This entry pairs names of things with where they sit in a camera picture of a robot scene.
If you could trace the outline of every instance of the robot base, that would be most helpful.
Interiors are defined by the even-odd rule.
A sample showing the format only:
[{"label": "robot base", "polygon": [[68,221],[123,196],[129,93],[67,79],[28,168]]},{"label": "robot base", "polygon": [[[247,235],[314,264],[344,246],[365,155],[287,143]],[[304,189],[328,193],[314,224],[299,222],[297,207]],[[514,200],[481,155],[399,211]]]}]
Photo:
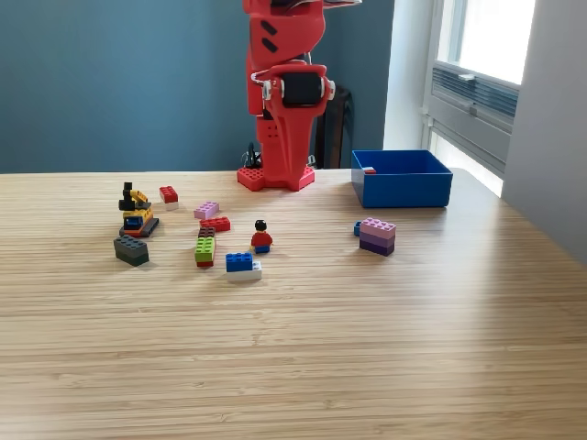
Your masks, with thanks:
[{"label": "robot base", "polygon": [[260,191],[263,188],[289,188],[291,191],[300,191],[316,179],[314,170],[305,167],[304,175],[295,185],[288,184],[287,181],[266,181],[263,169],[241,168],[237,171],[237,180],[251,191]]}]

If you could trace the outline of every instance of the white lego brick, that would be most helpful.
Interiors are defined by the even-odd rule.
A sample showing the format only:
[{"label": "white lego brick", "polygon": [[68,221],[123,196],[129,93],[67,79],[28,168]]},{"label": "white lego brick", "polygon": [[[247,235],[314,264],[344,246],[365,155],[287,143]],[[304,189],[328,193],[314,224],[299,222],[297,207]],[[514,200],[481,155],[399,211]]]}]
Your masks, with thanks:
[{"label": "white lego brick", "polygon": [[240,272],[227,272],[229,281],[251,281],[260,280],[263,276],[263,269],[260,261],[253,261],[253,270],[242,270]]},{"label": "white lego brick", "polygon": [[180,207],[179,202],[166,203],[165,204],[165,211],[175,211],[179,207]]}]

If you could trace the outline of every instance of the dark gray lego brick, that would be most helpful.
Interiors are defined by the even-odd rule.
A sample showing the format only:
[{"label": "dark gray lego brick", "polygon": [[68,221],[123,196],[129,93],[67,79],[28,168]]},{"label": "dark gray lego brick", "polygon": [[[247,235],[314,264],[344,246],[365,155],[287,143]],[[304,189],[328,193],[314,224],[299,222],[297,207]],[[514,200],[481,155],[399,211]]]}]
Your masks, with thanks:
[{"label": "dark gray lego brick", "polygon": [[147,244],[132,236],[119,236],[114,240],[114,251],[135,259],[149,255]]},{"label": "dark gray lego brick", "polygon": [[149,262],[149,254],[142,255],[140,257],[131,258],[126,254],[121,252],[116,253],[116,258],[124,261],[125,263],[130,264],[131,266],[140,266],[141,264],[145,264]]}]

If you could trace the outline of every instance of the purple lego brick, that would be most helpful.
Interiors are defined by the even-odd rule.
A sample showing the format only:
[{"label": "purple lego brick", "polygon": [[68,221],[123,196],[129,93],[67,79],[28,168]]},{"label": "purple lego brick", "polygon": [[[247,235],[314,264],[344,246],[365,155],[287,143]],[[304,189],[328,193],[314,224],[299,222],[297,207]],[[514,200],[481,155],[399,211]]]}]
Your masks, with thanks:
[{"label": "purple lego brick", "polygon": [[395,236],[392,236],[391,238],[381,238],[380,236],[372,236],[366,232],[361,232],[359,234],[359,240],[366,241],[372,245],[381,246],[382,248],[390,248],[395,244]]},{"label": "purple lego brick", "polygon": [[215,215],[220,209],[220,205],[216,202],[206,202],[197,209],[194,209],[194,218],[200,220],[207,220],[212,215]]},{"label": "purple lego brick", "polygon": [[395,225],[393,223],[382,222],[377,218],[366,218],[360,222],[360,231],[385,239],[395,237]]},{"label": "purple lego brick", "polygon": [[395,250],[395,245],[391,245],[391,247],[381,247],[373,245],[372,243],[368,243],[366,241],[360,241],[359,248],[369,250],[370,252],[374,252],[376,254],[387,257]]}]

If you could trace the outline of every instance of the lego minifigure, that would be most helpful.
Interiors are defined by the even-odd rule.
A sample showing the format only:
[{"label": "lego minifigure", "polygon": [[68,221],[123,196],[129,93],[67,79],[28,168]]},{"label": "lego minifigure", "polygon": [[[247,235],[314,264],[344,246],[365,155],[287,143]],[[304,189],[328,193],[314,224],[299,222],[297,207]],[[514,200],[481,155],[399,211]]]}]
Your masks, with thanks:
[{"label": "lego minifigure", "polygon": [[266,254],[271,250],[273,244],[273,239],[267,233],[267,224],[264,220],[257,220],[255,229],[257,232],[250,240],[250,250],[254,249],[256,254]]}]

